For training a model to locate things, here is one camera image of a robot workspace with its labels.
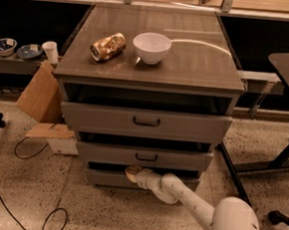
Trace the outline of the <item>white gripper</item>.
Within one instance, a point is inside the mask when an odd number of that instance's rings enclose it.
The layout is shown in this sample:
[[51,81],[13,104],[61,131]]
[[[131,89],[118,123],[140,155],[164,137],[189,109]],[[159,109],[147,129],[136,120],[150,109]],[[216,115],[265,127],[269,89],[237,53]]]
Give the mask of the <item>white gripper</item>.
[[155,173],[151,169],[143,169],[141,166],[127,166],[126,174],[130,182],[136,183],[142,189],[154,189]]

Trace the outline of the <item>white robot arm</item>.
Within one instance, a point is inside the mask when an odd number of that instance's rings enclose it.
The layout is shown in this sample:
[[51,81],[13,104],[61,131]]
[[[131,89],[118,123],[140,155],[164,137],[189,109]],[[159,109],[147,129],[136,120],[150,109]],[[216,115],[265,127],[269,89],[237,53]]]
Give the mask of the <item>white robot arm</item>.
[[259,230],[254,210],[237,197],[226,197],[212,206],[173,174],[160,175],[152,169],[128,166],[129,181],[147,189],[167,204],[181,202],[204,230]]

